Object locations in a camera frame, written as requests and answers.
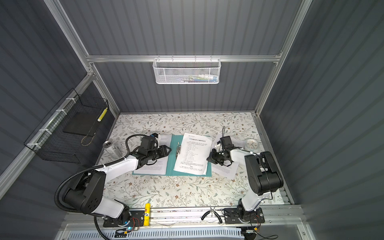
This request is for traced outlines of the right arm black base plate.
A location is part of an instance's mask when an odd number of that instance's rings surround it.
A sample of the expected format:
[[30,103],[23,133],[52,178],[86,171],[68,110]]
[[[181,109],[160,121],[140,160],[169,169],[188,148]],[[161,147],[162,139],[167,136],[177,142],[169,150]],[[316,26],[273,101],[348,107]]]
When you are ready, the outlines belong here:
[[222,214],[226,224],[263,224],[265,217],[263,210],[257,208],[255,211],[243,211],[235,208],[224,208]]

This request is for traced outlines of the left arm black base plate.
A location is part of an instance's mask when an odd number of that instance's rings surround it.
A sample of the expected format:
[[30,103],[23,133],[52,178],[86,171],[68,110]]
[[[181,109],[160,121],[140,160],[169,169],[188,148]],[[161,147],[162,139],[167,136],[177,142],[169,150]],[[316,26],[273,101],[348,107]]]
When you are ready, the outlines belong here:
[[104,228],[114,228],[114,227],[142,227],[144,225],[144,210],[138,211],[125,211],[121,214],[120,217],[114,219],[111,217],[106,217],[104,219],[103,227]]

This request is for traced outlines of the white paper sheet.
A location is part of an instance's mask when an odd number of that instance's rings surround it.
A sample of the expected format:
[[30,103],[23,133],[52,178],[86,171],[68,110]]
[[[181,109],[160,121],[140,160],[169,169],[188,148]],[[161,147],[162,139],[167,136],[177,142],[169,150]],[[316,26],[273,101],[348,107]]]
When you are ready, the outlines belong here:
[[[215,149],[215,146],[217,145],[217,142],[220,141],[220,138],[222,137],[221,133],[218,133],[215,140],[212,143],[213,149]],[[232,143],[235,145],[235,147],[241,147],[244,148],[245,146],[245,141],[244,140],[238,140],[236,138],[231,137]],[[245,158],[244,154],[235,154],[235,160],[234,162],[229,166],[221,166],[219,164],[212,164],[211,163],[211,168],[212,172],[216,173],[222,177],[228,178],[230,180],[235,179],[235,175],[237,173],[238,167],[242,166],[245,167]]]

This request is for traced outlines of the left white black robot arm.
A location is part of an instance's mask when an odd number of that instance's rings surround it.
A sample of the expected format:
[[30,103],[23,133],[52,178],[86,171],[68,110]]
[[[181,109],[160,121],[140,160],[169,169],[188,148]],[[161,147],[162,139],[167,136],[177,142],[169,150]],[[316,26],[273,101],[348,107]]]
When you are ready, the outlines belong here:
[[65,212],[107,217],[121,226],[127,225],[131,220],[129,206],[104,197],[105,184],[127,172],[154,165],[172,151],[159,144],[157,134],[141,134],[140,137],[141,144],[127,150],[125,156],[81,170],[64,180],[54,194],[56,206]]

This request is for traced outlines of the printed sheet with Chinese heading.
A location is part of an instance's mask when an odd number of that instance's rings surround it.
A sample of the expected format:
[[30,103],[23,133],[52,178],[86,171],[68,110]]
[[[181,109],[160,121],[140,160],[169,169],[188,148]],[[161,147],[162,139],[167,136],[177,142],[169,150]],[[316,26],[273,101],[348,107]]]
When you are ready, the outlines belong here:
[[212,141],[211,137],[184,133],[174,171],[205,176],[208,171],[207,158],[212,149]]

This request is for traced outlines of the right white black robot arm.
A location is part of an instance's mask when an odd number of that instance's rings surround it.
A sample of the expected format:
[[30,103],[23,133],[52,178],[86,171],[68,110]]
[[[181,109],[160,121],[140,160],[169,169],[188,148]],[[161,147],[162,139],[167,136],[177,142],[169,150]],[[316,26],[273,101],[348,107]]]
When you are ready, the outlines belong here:
[[236,146],[230,136],[223,136],[213,144],[207,161],[214,172],[233,171],[236,166],[246,167],[249,190],[236,208],[224,208],[226,224],[262,224],[265,222],[260,207],[262,201],[272,200],[273,193],[284,185],[282,174],[270,152],[259,152],[255,140],[247,139]]

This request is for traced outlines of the teal paper folder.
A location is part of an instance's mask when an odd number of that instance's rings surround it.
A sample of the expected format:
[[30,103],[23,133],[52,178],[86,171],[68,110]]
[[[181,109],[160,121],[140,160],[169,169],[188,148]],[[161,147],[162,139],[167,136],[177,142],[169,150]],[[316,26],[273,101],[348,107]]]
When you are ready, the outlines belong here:
[[177,150],[177,145],[178,142],[182,143],[183,141],[183,135],[172,135],[172,141],[171,141],[171,146],[170,148],[172,149],[170,153],[170,159],[169,159],[169,169],[171,170],[171,174],[168,177],[174,177],[174,176],[189,176],[189,177],[211,177],[212,176],[212,168],[211,168],[211,163],[207,163],[207,167],[205,170],[205,173],[203,175],[193,175],[189,173],[184,173],[184,172],[178,172],[174,170],[175,163],[176,163],[176,150]]

